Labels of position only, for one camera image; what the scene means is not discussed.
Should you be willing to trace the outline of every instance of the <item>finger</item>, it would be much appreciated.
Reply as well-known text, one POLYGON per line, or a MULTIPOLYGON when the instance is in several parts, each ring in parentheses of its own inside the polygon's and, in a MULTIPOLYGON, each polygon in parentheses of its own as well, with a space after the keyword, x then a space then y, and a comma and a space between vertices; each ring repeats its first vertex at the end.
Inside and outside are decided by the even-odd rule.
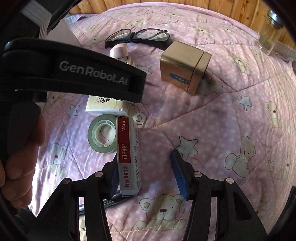
POLYGON ((20 197, 19 199, 12 201, 11 205, 14 206, 15 208, 22 208, 22 207, 26 207, 28 206, 31 201, 32 201, 32 186, 30 187, 30 190, 22 197, 20 197))
POLYGON ((3 196, 8 201, 15 201, 25 196, 32 185, 34 172, 17 180, 6 180, 1 188, 3 196))
POLYGON ((5 166, 5 172, 9 179, 15 180, 35 170, 38 156, 38 146, 27 142, 23 149, 12 155, 5 166))
POLYGON ((42 146, 45 141, 45 119, 43 115, 40 116, 37 126, 31 132, 29 141, 35 143, 37 146, 42 146))
POLYGON ((2 187, 4 183, 5 183, 5 171, 4 171, 2 162, 0 160, 0 187, 2 187))

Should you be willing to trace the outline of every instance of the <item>glass jar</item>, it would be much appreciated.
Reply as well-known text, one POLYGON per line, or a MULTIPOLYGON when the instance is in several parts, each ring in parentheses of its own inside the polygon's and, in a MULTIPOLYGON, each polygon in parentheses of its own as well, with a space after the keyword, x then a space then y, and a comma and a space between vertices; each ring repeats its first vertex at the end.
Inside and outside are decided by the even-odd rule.
POLYGON ((266 22, 260 32, 260 38, 257 46, 267 55, 269 55, 277 43, 283 30, 283 22, 278 16, 269 10, 266 22))

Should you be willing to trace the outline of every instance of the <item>gold metal box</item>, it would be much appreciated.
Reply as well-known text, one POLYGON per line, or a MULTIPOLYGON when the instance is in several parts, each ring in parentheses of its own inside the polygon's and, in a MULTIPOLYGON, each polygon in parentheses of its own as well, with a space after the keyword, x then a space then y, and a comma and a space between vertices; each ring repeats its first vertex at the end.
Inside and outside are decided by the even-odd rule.
POLYGON ((161 79, 195 95, 211 57, 201 49, 174 41, 160 57, 161 79))

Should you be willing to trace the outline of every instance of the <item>wooden panel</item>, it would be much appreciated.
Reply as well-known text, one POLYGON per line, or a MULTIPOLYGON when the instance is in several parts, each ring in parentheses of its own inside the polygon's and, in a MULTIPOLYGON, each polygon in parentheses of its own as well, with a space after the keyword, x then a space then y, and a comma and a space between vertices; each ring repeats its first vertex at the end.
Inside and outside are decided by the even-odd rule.
POLYGON ((71 8, 70 14, 81 14, 79 7, 76 5, 75 7, 71 8))
POLYGON ((81 13, 94 13, 89 0, 83 0, 82 2, 78 3, 78 7, 81 13))
POLYGON ((121 0, 104 0, 106 8, 110 9, 113 7, 118 7, 122 5, 121 0))
POLYGON ((209 0, 185 0, 185 4, 207 9, 209 7, 209 0))
POLYGON ((282 32, 281 32, 281 35, 279 37, 279 41, 280 42, 283 41, 283 39, 284 39, 284 37, 286 35, 286 32, 287 32, 287 29, 284 27, 283 30, 282 30, 282 32))
POLYGON ((257 1, 259 0, 234 0, 230 17, 249 27, 256 9, 257 1))
POLYGON ((269 7, 262 0, 260 0, 257 11, 253 17, 252 23, 250 24, 251 29, 256 32, 261 31, 265 23, 265 19, 267 18, 268 10, 269 7))
POLYGON ((209 10, 221 13, 230 17, 233 7, 233 0, 209 0, 209 10))
POLYGON ((163 0, 163 2, 171 2, 171 3, 185 4, 185 0, 163 0))
POLYGON ((286 30, 285 35, 282 38, 281 42, 290 46, 291 48, 295 47, 295 43, 287 30, 286 30))
POLYGON ((130 3, 141 2, 140 0, 121 0, 121 1, 122 1, 122 4, 130 4, 130 3))
POLYGON ((107 10, 104 0, 89 0, 94 13, 102 13, 107 10))

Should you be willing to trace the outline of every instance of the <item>white box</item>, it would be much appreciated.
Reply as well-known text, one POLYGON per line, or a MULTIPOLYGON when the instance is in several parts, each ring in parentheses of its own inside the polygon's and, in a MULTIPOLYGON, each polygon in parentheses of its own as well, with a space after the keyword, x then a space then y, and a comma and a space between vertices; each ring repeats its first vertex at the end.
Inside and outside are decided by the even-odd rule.
POLYGON ((90 95, 85 111, 95 116, 102 114, 128 116, 128 102, 90 95))
POLYGON ((51 40, 81 47, 81 44, 79 43, 64 19, 60 20, 58 25, 48 33, 48 35, 45 37, 45 40, 51 40))
POLYGON ((117 161, 122 196, 136 196, 142 186, 138 131, 132 117, 117 118, 117 161))

